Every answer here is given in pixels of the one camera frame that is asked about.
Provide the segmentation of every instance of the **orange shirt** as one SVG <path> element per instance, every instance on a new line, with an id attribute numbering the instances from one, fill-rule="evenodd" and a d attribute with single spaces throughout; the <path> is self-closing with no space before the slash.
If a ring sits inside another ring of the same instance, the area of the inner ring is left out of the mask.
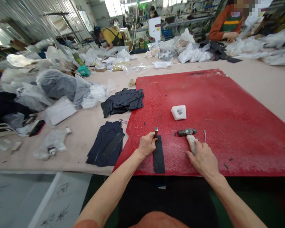
<path id="1" fill-rule="evenodd" d="M 146 214 L 138 224 L 131 226 L 131 228 L 189 228 L 181 221 L 163 213 L 163 212 L 150 212 Z M 83 220 L 73 228 L 99 228 L 94 220 Z"/>
<path id="2" fill-rule="evenodd" d="M 220 30 L 224 22 L 226 21 L 228 14 L 231 17 L 231 5 L 227 5 L 226 8 L 215 19 L 209 33 L 210 40 L 220 41 L 223 38 L 224 32 L 220 32 Z M 233 32 L 240 33 L 242 23 L 243 23 L 243 17 L 241 18 L 239 24 L 237 25 L 236 29 Z"/>

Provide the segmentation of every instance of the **workbench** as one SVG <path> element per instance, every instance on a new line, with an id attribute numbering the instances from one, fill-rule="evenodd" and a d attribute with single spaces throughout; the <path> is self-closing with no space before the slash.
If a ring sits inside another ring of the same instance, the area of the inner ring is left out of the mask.
<path id="1" fill-rule="evenodd" d="M 270 66 L 257 60 L 243 60 L 236 64 L 224 60 L 180 64 L 177 59 L 174 59 L 172 66 L 155 69 L 152 62 L 160 61 L 159 59 L 147 59 L 144 57 L 144 54 L 138 54 L 137 56 L 137 59 L 131 60 L 131 66 L 138 66 L 143 63 L 151 67 L 146 70 L 131 72 L 128 75 L 123 71 L 106 71 L 104 73 L 91 74 L 85 79 L 102 84 L 107 84 L 109 79 L 114 80 L 116 90 L 111 92 L 113 94 L 125 87 L 129 87 L 129 80 L 136 79 L 137 77 L 220 69 L 285 122 L 285 66 Z M 23 144 L 20 150 L 13 154 L 11 154 L 10 150 L 6 152 L 0 150 L 0 173 L 55 173 L 57 171 L 73 171 L 110 175 L 113 167 L 101 168 L 86 164 L 87 154 L 96 139 L 98 129 L 101 125 L 104 125 L 106 121 L 128 120 L 130 115 L 131 113 L 127 112 L 124 114 L 115 114 L 104 119 L 103 111 L 99 105 L 91 109 L 79 110 L 75 115 L 69 117 L 54 129 L 45 125 L 41 133 L 37 136 L 31 138 L 9 137 L 12 142 L 23 140 Z M 67 151 L 57 153 L 56 156 L 50 157 L 48 161 L 36 160 L 33 152 L 38 149 L 45 136 L 51 130 L 64 130 L 66 126 L 70 127 L 73 132 L 70 136 L 67 136 L 65 141 Z M 127 125 L 123 123 L 122 127 L 126 134 L 125 129 Z M 128 135 L 126 134 L 123 139 L 123 146 L 127 139 Z"/>

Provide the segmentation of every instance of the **green apron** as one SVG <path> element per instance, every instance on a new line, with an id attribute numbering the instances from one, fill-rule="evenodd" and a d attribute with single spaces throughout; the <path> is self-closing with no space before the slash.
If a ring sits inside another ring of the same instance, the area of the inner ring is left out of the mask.
<path id="1" fill-rule="evenodd" d="M 227 15 L 226 21 L 224 22 L 223 26 L 221 27 L 220 32 L 233 32 L 238 24 L 241 21 L 242 16 L 238 17 L 229 17 L 229 14 Z"/>
<path id="2" fill-rule="evenodd" d="M 118 37 L 119 32 L 117 32 L 117 35 L 115 35 L 114 32 L 112 32 L 112 30 L 110 29 L 107 29 L 107 30 L 109 30 L 115 36 L 114 40 L 112 41 L 112 44 L 114 47 L 124 46 L 124 41 Z"/>

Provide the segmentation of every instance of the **green floor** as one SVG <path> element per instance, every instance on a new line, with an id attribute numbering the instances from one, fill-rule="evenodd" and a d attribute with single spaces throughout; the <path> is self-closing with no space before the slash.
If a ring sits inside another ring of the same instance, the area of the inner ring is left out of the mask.
<path id="1" fill-rule="evenodd" d="M 91 178 L 83 207 L 99 189 L 105 176 Z M 285 177 L 227 177 L 230 186 L 268 227 L 285 227 Z M 227 212 L 214 192 L 210 192 L 220 227 L 232 227 Z M 106 228 L 116 227 L 118 207 L 109 217 Z"/>

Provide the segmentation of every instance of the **red cutting mat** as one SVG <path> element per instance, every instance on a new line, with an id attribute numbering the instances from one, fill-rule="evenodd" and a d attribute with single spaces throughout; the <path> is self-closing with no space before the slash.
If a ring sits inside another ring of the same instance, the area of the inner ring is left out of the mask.
<path id="1" fill-rule="evenodd" d="M 144 107 L 132 111 L 126 130 L 129 139 L 114 170 L 138 147 L 141 136 L 158 127 L 165 175 L 198 175 L 185 154 L 187 139 L 175 135 L 196 128 L 195 137 L 201 142 L 206 130 L 206 142 L 223 175 L 285 176 L 285 123 L 222 71 L 140 77 L 136 87 L 143 88 Z M 187 119 L 173 119 L 171 108 L 176 105 L 186 105 Z M 152 155 L 134 175 L 157 175 Z"/>

